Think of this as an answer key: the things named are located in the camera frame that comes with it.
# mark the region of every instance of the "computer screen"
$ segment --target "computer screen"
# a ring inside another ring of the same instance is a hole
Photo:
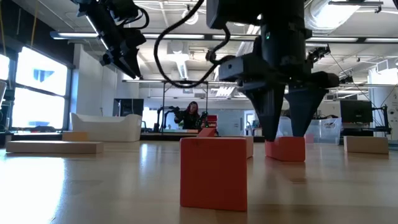
[[[370,123],[373,121],[372,103],[361,100],[341,100],[340,112],[342,122]]]

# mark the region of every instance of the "wooden table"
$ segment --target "wooden table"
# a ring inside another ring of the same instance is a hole
[[[182,208],[178,142],[106,144],[97,155],[0,150],[0,223],[397,223],[398,152],[307,148],[306,163],[248,160],[248,212]]]

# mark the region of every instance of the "white bin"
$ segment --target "white bin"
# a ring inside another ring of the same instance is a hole
[[[341,118],[312,120],[305,134],[313,135],[314,143],[339,144]],[[292,123],[288,117],[280,117],[277,137],[293,136]]]
[[[72,130],[87,132],[89,141],[134,142],[141,135],[142,117],[136,114],[104,117],[70,113],[70,119]]]

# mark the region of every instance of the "woman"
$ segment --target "woman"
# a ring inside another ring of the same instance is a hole
[[[192,101],[185,111],[181,111],[180,113],[175,115],[174,122],[178,124],[183,121],[184,125],[182,129],[197,129],[198,127],[196,127],[196,123],[199,117],[198,103]]]

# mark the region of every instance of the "black cable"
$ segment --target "black cable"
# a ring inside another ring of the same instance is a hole
[[[386,100],[391,96],[391,93],[397,88],[398,83],[393,87],[393,89],[391,90],[391,92],[388,94],[388,96],[386,97],[386,99],[383,100],[383,102],[381,103],[380,107],[383,106],[383,103],[386,102]]]
[[[337,66],[339,66],[340,67],[340,69],[341,69],[341,71],[343,71],[343,73],[346,75],[346,76],[348,76],[348,74],[346,73],[346,71],[344,71],[344,69],[341,67],[341,65],[337,62],[337,60],[334,58],[334,56],[332,55],[332,54],[329,54],[332,58],[333,58],[333,60],[336,62],[336,64],[337,64]],[[377,108],[377,106],[371,101],[371,99],[369,99],[369,97],[367,97],[366,96],[366,94],[359,88],[359,86],[357,86],[357,84],[355,84],[354,83],[354,85],[355,85],[355,87],[362,93],[362,95],[364,95],[368,100],[369,100],[369,102],[371,102],[372,103],[372,105],[375,107],[375,108]],[[379,114],[379,118],[380,118],[380,121],[382,121],[382,119],[381,119],[381,115],[380,115],[380,111],[378,110],[377,111],[377,113]]]
[[[145,9],[141,8],[141,7],[138,7],[138,9],[141,11],[141,15],[137,16],[136,18],[134,18],[134,19],[131,20],[131,21],[129,21],[129,19],[125,19],[125,20],[123,20],[123,22],[120,23],[118,26],[121,26],[121,27],[122,27],[122,26],[124,26],[124,25],[126,25],[126,24],[130,24],[130,23],[132,23],[132,22],[135,22],[135,21],[141,19],[142,16],[145,16],[145,24],[144,24],[143,26],[141,26],[141,27],[132,27],[132,28],[134,28],[134,29],[145,29],[145,28],[149,25],[149,21],[150,21],[148,12],[147,12]]]
[[[221,49],[222,47],[224,47],[229,42],[229,40],[231,38],[231,33],[226,25],[223,27],[223,30],[225,32],[224,40],[220,44],[218,44],[214,49],[209,51],[206,55],[206,59],[213,64],[218,64],[218,65],[221,64],[219,60],[216,60],[216,51]]]
[[[214,71],[214,69],[218,66],[218,64],[214,64],[213,66],[211,66],[211,68],[204,74],[204,76],[196,83],[191,84],[191,85],[181,85],[176,83],[175,81],[171,80],[163,71],[162,65],[160,64],[160,60],[159,57],[157,55],[158,51],[159,51],[159,44],[160,41],[162,41],[162,39],[164,38],[165,35],[167,35],[168,33],[172,32],[174,29],[178,28],[179,26],[181,26],[182,24],[184,24],[187,20],[189,20],[189,18],[191,18],[196,12],[197,10],[200,8],[200,6],[203,4],[205,0],[198,0],[197,3],[194,5],[194,7],[192,8],[191,11],[189,11],[187,13],[187,15],[182,18],[181,20],[179,20],[178,22],[176,22],[175,24],[171,25],[170,27],[166,28],[165,30],[163,30],[162,33],[160,33],[160,35],[158,36],[158,38],[155,41],[155,45],[154,45],[154,57],[155,57],[155,63],[157,65],[157,68],[159,69],[160,74],[163,76],[163,78],[170,83],[171,85],[177,87],[177,88],[195,88],[196,86],[202,84],[209,76],[210,74]],[[223,63],[226,62],[227,60],[233,58],[234,56],[232,55],[227,55],[225,57],[223,57],[219,63]]]
[[[141,14],[140,14],[139,16],[137,16],[135,19],[133,19],[133,20],[131,20],[131,21],[129,21],[129,19],[125,19],[125,20],[123,20],[123,22],[120,23],[118,26],[124,26],[124,25],[126,25],[126,24],[130,24],[130,23],[132,23],[132,22],[135,22],[135,21],[141,19],[143,15],[144,15],[144,13],[141,12]]]

